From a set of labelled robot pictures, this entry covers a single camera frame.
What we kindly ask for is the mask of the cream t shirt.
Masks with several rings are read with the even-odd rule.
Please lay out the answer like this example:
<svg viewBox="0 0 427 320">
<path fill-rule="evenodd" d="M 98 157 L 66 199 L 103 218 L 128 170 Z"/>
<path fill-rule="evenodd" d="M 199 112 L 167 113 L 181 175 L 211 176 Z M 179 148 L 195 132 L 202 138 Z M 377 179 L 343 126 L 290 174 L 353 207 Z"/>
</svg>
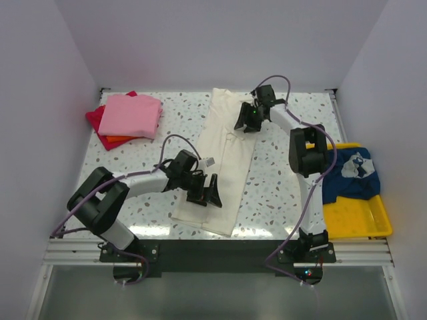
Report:
<svg viewBox="0 0 427 320">
<path fill-rule="evenodd" d="M 218 175 L 222 207 L 190 203 L 181 193 L 171 216 L 173 220 L 225 237 L 232 235 L 258 140 L 257 133 L 234 129 L 243 102 L 251 103 L 252 98 L 227 89 L 213 89 L 207 119 L 197 141 L 201 157 L 215 161 L 205 172 Z"/>
</svg>

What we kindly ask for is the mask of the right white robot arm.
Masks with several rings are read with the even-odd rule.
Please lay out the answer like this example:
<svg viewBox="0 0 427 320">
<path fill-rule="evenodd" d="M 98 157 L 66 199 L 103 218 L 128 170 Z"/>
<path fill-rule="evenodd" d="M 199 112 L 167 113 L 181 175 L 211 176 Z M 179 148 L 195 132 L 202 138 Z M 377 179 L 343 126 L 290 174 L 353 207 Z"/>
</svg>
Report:
<svg viewBox="0 0 427 320">
<path fill-rule="evenodd" d="M 278 99 L 271 85 L 260 85 L 251 95 L 253 101 L 242 103 L 234 129 L 255 133 L 264 121 L 270 121 L 289 135 L 288 163 L 298 178 L 302 200 L 302 214 L 296 225 L 297 253 L 301 260 L 311 262 L 329 242 L 322 199 L 322 182 L 329 169 L 329 136 L 323 125 L 306 123 L 294 115 L 288 101 Z"/>
</svg>

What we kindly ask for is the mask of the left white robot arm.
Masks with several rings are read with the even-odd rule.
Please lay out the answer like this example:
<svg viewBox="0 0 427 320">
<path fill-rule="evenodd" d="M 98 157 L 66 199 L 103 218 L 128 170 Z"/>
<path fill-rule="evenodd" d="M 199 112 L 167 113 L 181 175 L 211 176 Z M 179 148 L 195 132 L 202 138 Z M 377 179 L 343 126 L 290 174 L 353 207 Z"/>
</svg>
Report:
<svg viewBox="0 0 427 320">
<path fill-rule="evenodd" d="M 205 183 L 209 175 L 204 169 L 214 163 L 212 158 L 201 160 L 181 150 L 153 171 L 120 175 L 98 167 L 70 198 L 67 209 L 91 233 L 115 247 L 114 252 L 122 261 L 132 261 L 142 249 L 137 236 L 117 218 L 124 202 L 148 193 L 181 189 L 187 202 L 221 208 L 218 175 L 211 174 L 209 184 Z"/>
</svg>

